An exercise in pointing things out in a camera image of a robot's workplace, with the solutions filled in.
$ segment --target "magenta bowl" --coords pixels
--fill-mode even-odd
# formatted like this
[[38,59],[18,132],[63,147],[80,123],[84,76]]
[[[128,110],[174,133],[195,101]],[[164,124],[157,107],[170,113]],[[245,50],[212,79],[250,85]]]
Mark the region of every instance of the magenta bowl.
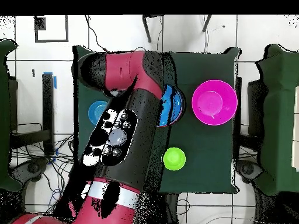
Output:
[[238,98],[235,90],[221,80],[208,80],[197,87],[192,96],[195,116],[208,125],[221,125],[235,114]]

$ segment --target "blue cup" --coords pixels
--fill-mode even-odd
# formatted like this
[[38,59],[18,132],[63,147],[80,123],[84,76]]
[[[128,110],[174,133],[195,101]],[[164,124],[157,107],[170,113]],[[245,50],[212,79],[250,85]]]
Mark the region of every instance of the blue cup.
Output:
[[88,109],[88,118],[92,124],[96,125],[107,107],[108,103],[105,101],[96,101],[91,104]]

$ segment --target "blue bowl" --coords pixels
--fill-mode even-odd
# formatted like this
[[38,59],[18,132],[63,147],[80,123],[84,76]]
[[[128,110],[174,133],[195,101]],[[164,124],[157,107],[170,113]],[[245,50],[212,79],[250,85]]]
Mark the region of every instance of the blue bowl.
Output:
[[88,109],[88,118],[92,124],[96,125],[107,107],[108,103],[105,101],[96,101],[91,104]]
[[183,113],[183,96],[181,92],[176,87],[171,85],[165,85],[164,89],[164,94],[162,95],[163,109],[160,112],[160,121],[157,125],[158,127],[165,127],[173,124]]

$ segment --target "lime green cup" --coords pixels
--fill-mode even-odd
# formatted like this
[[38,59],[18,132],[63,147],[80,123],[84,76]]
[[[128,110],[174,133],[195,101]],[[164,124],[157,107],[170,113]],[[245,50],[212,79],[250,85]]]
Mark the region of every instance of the lime green cup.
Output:
[[165,152],[163,162],[168,170],[177,171],[185,165],[186,156],[181,149],[172,147]]

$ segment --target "dark green table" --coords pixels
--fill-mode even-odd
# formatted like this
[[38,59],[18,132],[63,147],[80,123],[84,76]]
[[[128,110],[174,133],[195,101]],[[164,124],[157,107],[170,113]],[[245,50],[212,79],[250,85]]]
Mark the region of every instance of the dark green table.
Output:
[[[77,47],[79,58],[90,51]],[[164,170],[160,192],[165,193],[235,193],[231,184],[232,120],[219,126],[201,123],[193,114],[191,98],[199,84],[219,79],[234,86],[234,61],[239,49],[231,48],[223,54],[171,53],[176,68],[178,88],[186,98],[183,117],[171,126],[168,147],[181,148],[186,154],[186,164],[179,171]],[[164,73],[164,82],[172,77]],[[89,106],[109,99],[101,92],[79,83],[79,157],[94,125],[88,119]],[[149,170],[159,173],[161,156],[167,147],[168,127],[157,128]]]
[[273,44],[266,47],[266,57],[256,64],[269,92],[263,103],[265,137],[260,152],[265,171],[255,183],[268,196],[281,191],[299,192],[299,172],[291,166],[299,53]]

